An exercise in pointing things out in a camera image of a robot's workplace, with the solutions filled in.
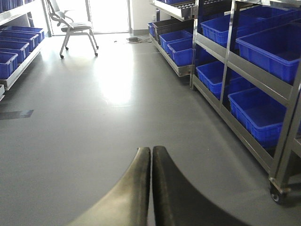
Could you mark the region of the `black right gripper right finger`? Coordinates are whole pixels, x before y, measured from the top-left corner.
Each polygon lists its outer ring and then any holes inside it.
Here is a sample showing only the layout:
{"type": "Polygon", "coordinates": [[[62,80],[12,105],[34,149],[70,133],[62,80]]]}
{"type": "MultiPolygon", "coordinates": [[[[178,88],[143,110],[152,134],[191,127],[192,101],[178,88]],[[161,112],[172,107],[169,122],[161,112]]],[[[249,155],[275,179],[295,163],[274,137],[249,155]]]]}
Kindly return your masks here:
{"type": "Polygon", "coordinates": [[[199,192],[163,146],[153,148],[152,196],[158,226],[246,225],[199,192]]]}

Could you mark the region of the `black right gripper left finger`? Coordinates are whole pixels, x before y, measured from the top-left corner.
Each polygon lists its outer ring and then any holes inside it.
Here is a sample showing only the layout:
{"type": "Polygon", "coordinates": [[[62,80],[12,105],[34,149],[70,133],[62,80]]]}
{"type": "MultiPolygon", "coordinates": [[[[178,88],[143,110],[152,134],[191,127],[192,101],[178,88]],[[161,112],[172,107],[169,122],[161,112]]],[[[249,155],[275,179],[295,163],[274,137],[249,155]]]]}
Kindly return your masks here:
{"type": "Polygon", "coordinates": [[[146,226],[148,218],[151,151],[139,147],[115,186],[70,226],[146,226]]]}

